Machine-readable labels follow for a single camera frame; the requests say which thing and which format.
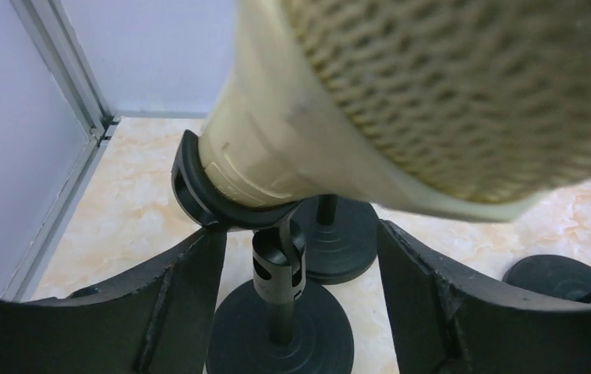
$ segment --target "condenser microphone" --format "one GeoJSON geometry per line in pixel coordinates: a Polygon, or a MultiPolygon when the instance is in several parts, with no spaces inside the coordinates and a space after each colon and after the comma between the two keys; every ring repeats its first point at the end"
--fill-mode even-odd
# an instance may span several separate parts
{"type": "Polygon", "coordinates": [[[237,8],[235,65],[196,144],[229,202],[337,194],[501,222],[591,178],[590,0],[237,8]]]}

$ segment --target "beige tile floor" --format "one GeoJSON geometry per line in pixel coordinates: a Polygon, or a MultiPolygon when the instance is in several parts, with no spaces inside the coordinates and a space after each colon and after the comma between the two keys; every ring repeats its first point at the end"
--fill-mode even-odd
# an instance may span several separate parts
{"type": "MultiPolygon", "coordinates": [[[[87,186],[34,299],[64,297],[157,255],[197,226],[167,205],[170,170],[183,130],[201,120],[124,118],[87,186]]],[[[515,261],[554,253],[591,265],[591,182],[558,190],[513,224],[467,224],[377,208],[424,243],[499,278],[515,261]]],[[[218,302],[251,279],[251,234],[230,235],[218,302]]],[[[356,339],[354,373],[397,373],[377,263],[361,278],[329,287],[356,339]]]]}

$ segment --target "microphone base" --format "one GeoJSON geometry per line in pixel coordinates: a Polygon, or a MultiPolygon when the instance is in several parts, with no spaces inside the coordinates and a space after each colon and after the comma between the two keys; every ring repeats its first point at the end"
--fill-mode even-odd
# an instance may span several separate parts
{"type": "Polygon", "coordinates": [[[591,292],[591,266],[563,256],[535,255],[518,261],[502,281],[537,294],[577,301],[591,292]]]}
{"type": "Polygon", "coordinates": [[[369,203],[338,197],[331,224],[321,224],[323,198],[305,200],[292,218],[305,233],[307,278],[320,284],[352,281],[376,259],[378,216],[369,203]]]}
{"type": "Polygon", "coordinates": [[[220,304],[208,346],[208,374],[351,372],[351,325],[337,299],[323,286],[310,282],[295,301],[293,338],[286,345],[269,338],[268,306],[252,281],[220,304]]]}

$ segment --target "gold microphone grille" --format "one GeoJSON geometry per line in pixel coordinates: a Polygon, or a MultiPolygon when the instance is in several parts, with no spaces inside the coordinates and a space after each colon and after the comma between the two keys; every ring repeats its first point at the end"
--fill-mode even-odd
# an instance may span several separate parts
{"type": "Polygon", "coordinates": [[[505,203],[591,178],[590,0],[283,0],[313,70],[401,170],[505,203]]]}

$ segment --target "white wall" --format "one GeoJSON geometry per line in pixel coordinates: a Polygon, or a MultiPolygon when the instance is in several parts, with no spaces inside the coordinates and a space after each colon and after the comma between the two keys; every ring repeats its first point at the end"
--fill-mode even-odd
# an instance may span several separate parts
{"type": "Polygon", "coordinates": [[[232,63],[234,0],[61,1],[112,114],[212,108],[232,63]]]}
{"type": "Polygon", "coordinates": [[[0,0],[0,296],[88,138],[8,0],[0,0]]]}

